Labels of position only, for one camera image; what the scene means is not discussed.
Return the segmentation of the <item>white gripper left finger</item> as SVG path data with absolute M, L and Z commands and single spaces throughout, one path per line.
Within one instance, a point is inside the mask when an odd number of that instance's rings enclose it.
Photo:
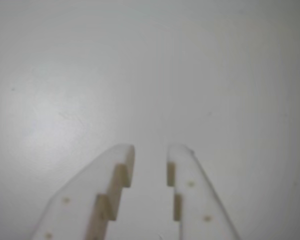
M 103 240 L 118 216 L 123 188 L 132 184 L 135 147 L 117 144 L 103 152 L 49 201 L 34 240 Z

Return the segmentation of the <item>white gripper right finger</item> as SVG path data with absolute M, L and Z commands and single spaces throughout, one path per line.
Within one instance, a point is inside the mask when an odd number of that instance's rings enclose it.
M 173 219 L 181 240 L 238 240 L 240 236 L 194 151 L 172 144 L 167 185 L 174 189 Z

